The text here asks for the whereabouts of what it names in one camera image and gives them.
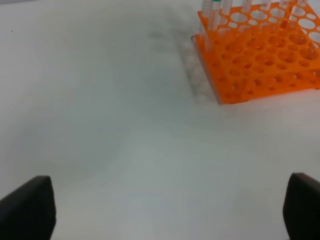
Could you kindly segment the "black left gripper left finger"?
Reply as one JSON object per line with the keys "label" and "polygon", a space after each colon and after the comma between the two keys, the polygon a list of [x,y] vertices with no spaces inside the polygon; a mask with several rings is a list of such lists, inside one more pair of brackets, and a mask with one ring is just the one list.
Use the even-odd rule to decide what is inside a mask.
{"label": "black left gripper left finger", "polygon": [[2,240],[49,240],[56,226],[50,176],[36,176],[0,200]]}

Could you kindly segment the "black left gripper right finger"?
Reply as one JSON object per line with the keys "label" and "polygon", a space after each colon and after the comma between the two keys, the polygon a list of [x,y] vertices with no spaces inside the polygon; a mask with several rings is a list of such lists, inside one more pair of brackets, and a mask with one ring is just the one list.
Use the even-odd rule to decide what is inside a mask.
{"label": "black left gripper right finger", "polygon": [[320,238],[320,182],[304,173],[292,173],[282,208],[291,240]]}

